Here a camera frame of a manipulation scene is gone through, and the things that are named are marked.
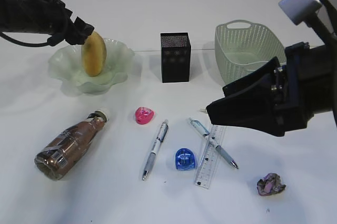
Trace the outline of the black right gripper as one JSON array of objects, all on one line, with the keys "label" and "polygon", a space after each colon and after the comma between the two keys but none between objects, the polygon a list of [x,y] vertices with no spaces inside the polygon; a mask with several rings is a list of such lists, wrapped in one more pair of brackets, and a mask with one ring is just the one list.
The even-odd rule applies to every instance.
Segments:
[{"label": "black right gripper", "polygon": [[[284,131],[307,127],[316,114],[332,111],[336,119],[335,62],[325,46],[310,48],[300,42],[285,48],[282,70],[277,57],[254,72],[223,87],[224,98],[206,107],[212,124],[255,129],[282,137]],[[275,76],[280,99],[274,101],[271,87]]]}]

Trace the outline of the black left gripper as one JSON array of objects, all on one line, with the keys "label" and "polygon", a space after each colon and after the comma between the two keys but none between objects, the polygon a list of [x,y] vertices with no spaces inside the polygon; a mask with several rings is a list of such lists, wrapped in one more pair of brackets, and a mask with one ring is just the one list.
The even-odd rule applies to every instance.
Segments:
[{"label": "black left gripper", "polygon": [[40,20],[43,21],[45,34],[50,35],[47,45],[56,46],[62,41],[70,45],[84,45],[94,27],[79,17],[73,22],[70,19],[72,13],[60,0],[44,5]]}]

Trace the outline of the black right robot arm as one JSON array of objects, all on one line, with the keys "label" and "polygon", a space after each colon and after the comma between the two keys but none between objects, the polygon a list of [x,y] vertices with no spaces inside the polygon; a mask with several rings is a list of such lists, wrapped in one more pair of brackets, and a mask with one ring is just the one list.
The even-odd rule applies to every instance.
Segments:
[{"label": "black right robot arm", "polygon": [[251,128],[282,137],[304,129],[316,114],[336,112],[336,8],[329,0],[281,0],[296,25],[312,28],[322,45],[300,42],[223,87],[224,97],[206,107],[212,124]]}]

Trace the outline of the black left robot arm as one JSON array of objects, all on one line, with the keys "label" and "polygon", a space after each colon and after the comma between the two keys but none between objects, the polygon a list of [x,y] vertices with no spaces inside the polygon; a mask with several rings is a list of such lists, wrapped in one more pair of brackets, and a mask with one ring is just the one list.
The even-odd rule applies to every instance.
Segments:
[{"label": "black left robot arm", "polygon": [[[20,46],[56,46],[62,41],[70,45],[83,45],[94,27],[77,17],[71,20],[72,11],[60,0],[1,0],[1,38]],[[6,33],[46,34],[43,43],[16,40]]]}]

